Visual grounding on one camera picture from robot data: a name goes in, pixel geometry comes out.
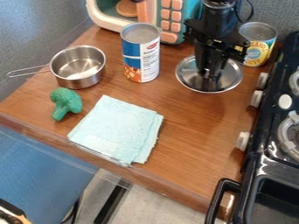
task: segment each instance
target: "wooden countertop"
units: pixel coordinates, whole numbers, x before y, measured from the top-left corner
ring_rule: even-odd
[[[1,103],[0,123],[189,207],[206,211],[219,179],[240,178],[243,153],[235,149],[235,142],[241,131],[250,130],[253,125],[256,110],[248,105],[259,73],[268,71],[270,66],[244,67],[244,79],[232,91],[200,94],[183,87],[175,77],[177,63],[192,54],[192,45],[162,45],[160,75],[152,82],[139,84],[123,75],[118,33],[94,26],[73,43],[82,44],[99,47],[108,62],[100,84],[77,91],[84,102],[80,115],[53,121],[50,115],[55,105],[49,93],[58,84],[50,73],[41,73]],[[123,168],[67,142],[67,133],[102,95],[164,116],[159,140],[146,164]]]

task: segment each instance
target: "folded towel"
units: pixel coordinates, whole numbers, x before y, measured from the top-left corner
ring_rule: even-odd
[[[155,111],[103,95],[67,137],[122,165],[144,164],[155,146],[162,120]]]

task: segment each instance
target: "yellow can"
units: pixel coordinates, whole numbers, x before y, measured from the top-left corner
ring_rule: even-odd
[[[248,67],[260,67],[271,56],[277,39],[277,30],[269,24],[251,22],[242,25],[239,33],[250,40],[244,65]]]

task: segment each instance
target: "pot handle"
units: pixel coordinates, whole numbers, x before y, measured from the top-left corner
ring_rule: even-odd
[[[212,202],[205,217],[205,224],[214,224],[221,200],[225,192],[229,191],[239,193],[240,189],[240,183],[228,178],[221,179],[216,186],[214,195],[212,196]]]
[[[43,65],[43,66],[32,66],[32,67],[27,67],[27,68],[22,68],[22,69],[18,69],[18,70],[14,70],[14,71],[10,71],[6,74],[7,77],[9,78],[16,78],[16,77],[20,77],[20,76],[26,76],[26,75],[30,75],[30,74],[42,74],[42,73],[48,73],[50,71],[50,69],[48,68],[45,71],[39,71],[39,72],[31,72],[31,73],[27,73],[26,71],[35,69],[35,68],[40,68],[40,67],[47,67],[49,64]]]

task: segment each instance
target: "green broccoli toy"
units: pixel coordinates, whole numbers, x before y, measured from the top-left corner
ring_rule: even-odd
[[[79,114],[82,111],[81,97],[68,88],[57,88],[50,93],[50,98],[56,103],[56,109],[52,113],[52,118],[56,121],[61,121],[67,112]]]

